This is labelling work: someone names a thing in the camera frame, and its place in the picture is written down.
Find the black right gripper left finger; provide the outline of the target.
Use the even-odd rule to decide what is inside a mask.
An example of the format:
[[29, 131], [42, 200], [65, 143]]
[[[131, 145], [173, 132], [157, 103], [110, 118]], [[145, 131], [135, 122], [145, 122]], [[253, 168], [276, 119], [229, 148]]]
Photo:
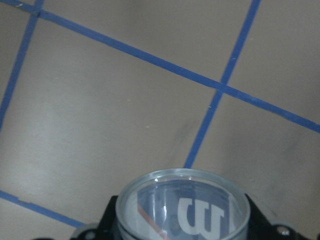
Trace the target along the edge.
[[122, 240], [116, 216], [117, 199], [117, 195], [110, 198], [98, 223], [77, 228], [69, 240]]

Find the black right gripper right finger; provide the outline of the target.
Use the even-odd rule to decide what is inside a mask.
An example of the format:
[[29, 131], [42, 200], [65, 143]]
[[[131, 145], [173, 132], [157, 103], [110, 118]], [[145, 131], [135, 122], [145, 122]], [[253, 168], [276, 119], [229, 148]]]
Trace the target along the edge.
[[292, 227], [283, 223], [271, 223], [248, 194], [244, 194], [250, 207], [245, 240], [309, 240]]

